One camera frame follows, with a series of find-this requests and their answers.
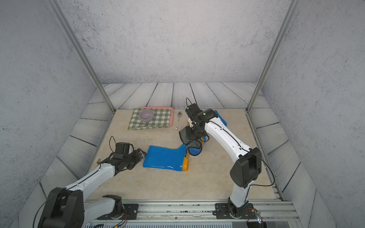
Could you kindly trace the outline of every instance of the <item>aluminum frame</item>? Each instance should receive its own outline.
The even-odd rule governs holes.
[[[285,35],[286,33],[288,32],[288,29],[289,29],[289,26],[293,20],[293,17],[298,9],[298,6],[299,6],[299,3],[300,3],[300,0],[292,0],[290,5],[289,5],[289,8],[288,8],[288,11],[287,11],[287,14],[285,15],[284,17],[284,21],[283,23],[281,24],[281,27],[280,27],[280,30],[276,36],[276,39],[275,39],[275,42],[274,42],[274,45],[271,49],[271,52],[269,54],[269,57],[265,63],[265,66],[264,66],[264,69],[262,70],[261,72],[261,75],[260,75],[260,78],[258,79],[257,83],[256,83],[256,87],[255,87],[255,90],[253,91],[253,94],[251,96],[251,99],[250,99],[250,102],[249,102],[249,105],[247,107],[247,112],[250,113],[255,101],[256,101],[256,98],[262,88],[262,86],[264,85],[264,82],[269,74],[269,71],[270,71],[270,68],[275,60],[275,57],[280,49],[280,46],[281,46],[281,43],[283,42],[284,38],[285,38]]]
[[[135,222],[229,222],[236,219],[217,219],[212,214],[216,203],[227,203],[227,200],[123,200],[126,204],[139,204]],[[250,203],[260,211],[266,221],[300,221],[291,201],[257,201]],[[106,223],[110,220],[93,220],[91,223]]]
[[[81,48],[80,43],[78,42],[75,34],[73,33],[70,25],[68,24],[60,6],[58,5],[56,0],[46,0],[48,3],[48,6],[51,8],[54,16],[56,17],[59,25],[61,26],[61,28],[63,29],[63,31],[65,32],[67,38],[69,39],[69,41],[71,42],[73,48],[75,49],[75,52],[77,54],[77,56],[80,58],[80,61],[82,62],[82,64],[84,65],[86,71],[88,72],[89,76],[91,77],[92,81],[94,82],[96,88],[99,90],[102,98],[104,99],[104,101],[107,103],[108,107],[110,108],[110,110],[112,111],[112,113],[115,113],[115,107],[112,104],[112,102],[110,101],[107,93],[104,90],[103,85],[100,83],[94,69],[92,68],[88,58],[86,57],[84,51]]]

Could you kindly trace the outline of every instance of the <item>metal pole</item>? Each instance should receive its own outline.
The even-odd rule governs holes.
[[[78,55],[78,57],[80,58],[81,62],[84,65],[84,67],[86,68],[87,72],[89,73],[89,75],[90,75],[92,81],[94,82],[96,88],[99,90],[101,96],[103,97],[103,99],[107,103],[107,105],[109,106],[112,113],[114,113],[115,108],[114,108],[112,102],[110,101],[107,93],[105,92],[103,85],[100,83],[98,77],[96,76],[96,73],[95,73],[94,69],[92,68],[92,66],[91,66],[88,58],[86,57],[84,51],[82,50],[80,43],[76,39],[75,34],[71,30],[71,27],[68,24],[64,14],[62,13],[62,10],[61,10],[60,6],[58,5],[57,1],[56,0],[46,0],[46,1],[48,3],[49,7],[51,8],[54,16],[56,17],[59,25],[64,30],[66,36],[69,38],[73,48],[76,51],[76,54]]]
[[[262,86],[264,85],[264,82],[266,80],[266,77],[269,74],[271,65],[273,64],[275,57],[280,49],[280,45],[284,40],[284,37],[289,29],[290,23],[298,9],[300,0],[292,0],[290,3],[289,9],[287,11],[287,14],[285,15],[284,21],[280,27],[279,33],[276,36],[274,45],[271,49],[271,52],[269,54],[269,57],[266,61],[266,64],[264,66],[264,69],[261,72],[260,78],[257,81],[255,90],[253,91],[252,97],[250,99],[249,105],[247,107],[247,112],[249,113],[252,109],[253,104],[255,103],[256,97],[258,96],[258,93],[260,92]]]

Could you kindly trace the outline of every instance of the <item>textured wall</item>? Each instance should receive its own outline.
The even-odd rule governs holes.
[[[303,0],[263,87],[340,227],[365,223],[365,1]]]
[[[0,224],[8,227],[95,86],[44,0],[3,1],[0,31]]]
[[[290,0],[59,0],[102,83],[255,82]]]

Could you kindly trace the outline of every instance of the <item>checkered cloth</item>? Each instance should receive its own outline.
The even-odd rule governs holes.
[[[160,128],[168,127],[170,123],[170,109],[151,109],[153,114],[153,120],[146,123],[139,119],[139,113],[144,110],[144,108],[135,108],[133,110],[131,121],[129,122],[128,129],[150,129],[150,128]]]

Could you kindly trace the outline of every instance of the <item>table surface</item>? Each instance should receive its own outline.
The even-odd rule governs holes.
[[[182,111],[182,117],[178,130],[175,130],[178,111]],[[250,147],[256,147],[244,109],[217,111],[227,122],[227,127],[232,133]],[[104,160],[111,153],[111,136],[114,136],[116,142],[132,143],[135,149],[141,148],[145,152],[150,145],[173,149],[181,146],[178,132],[187,125],[188,119],[184,110],[175,110],[171,127],[147,130],[128,130],[131,115],[132,110],[117,110],[91,170],[97,167],[98,159]],[[113,140],[111,148],[115,149]],[[210,137],[203,145],[200,155],[189,157],[188,171],[144,168],[141,161],[132,170],[120,172],[104,182],[88,199],[98,200],[106,194],[118,195],[123,199],[144,200],[227,199],[234,184],[229,175],[232,166],[233,162],[228,153]],[[255,184],[270,184],[263,164],[262,167]],[[275,194],[272,187],[253,186],[248,199],[275,199]]]

